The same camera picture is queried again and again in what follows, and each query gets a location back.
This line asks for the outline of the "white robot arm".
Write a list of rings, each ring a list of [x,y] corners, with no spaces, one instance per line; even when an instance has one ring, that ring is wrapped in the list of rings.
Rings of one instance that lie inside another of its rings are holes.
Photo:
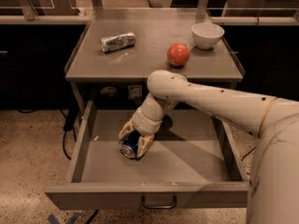
[[[153,142],[165,114],[190,105],[259,139],[251,163],[247,224],[299,223],[299,103],[194,84],[166,70],[151,73],[149,94],[119,133],[140,133],[137,156]]]

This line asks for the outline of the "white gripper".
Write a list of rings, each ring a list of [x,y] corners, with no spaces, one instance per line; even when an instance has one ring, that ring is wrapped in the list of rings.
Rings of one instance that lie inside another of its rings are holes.
[[[135,111],[119,132],[119,139],[123,140],[136,129],[140,134],[136,157],[141,159],[149,150],[156,134],[163,122],[164,116],[173,110],[178,101],[162,100],[148,94],[142,105]]]

